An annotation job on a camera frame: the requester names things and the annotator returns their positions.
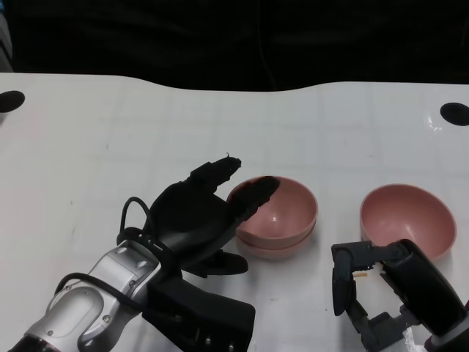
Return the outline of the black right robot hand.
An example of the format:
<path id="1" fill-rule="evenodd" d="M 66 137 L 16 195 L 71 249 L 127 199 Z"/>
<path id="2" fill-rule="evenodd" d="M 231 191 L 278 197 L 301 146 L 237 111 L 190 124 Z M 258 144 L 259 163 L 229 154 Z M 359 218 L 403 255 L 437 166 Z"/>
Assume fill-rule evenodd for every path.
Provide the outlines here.
<path id="1" fill-rule="evenodd" d="M 333 309 L 337 316 L 347 313 L 361 336 L 366 351 L 384 351 L 403 340 L 411 326 L 422 325 L 431 334 L 427 351 L 468 350 L 468 305 L 427 256 L 410 240 L 387 246 L 369 241 L 335 244 L 333 257 Z M 376 263 L 382 278 L 402 301 L 399 316 L 383 312 L 369 318 L 357 300 L 356 271 L 368 271 Z"/>

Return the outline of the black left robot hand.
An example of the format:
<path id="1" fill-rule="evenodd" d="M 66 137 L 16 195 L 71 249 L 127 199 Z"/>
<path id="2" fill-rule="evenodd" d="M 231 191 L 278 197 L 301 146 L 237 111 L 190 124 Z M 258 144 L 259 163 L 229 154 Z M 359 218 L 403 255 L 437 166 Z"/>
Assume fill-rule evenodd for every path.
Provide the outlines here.
<path id="1" fill-rule="evenodd" d="M 242 184 L 227 200 L 215 195 L 240 166 L 240 159 L 231 156 L 207 162 L 166 188 L 150 207 L 144 229 L 169 249 L 181 270 L 202 278 L 248 271 L 244 257 L 222 248 L 270 200 L 280 181 L 260 177 Z"/>

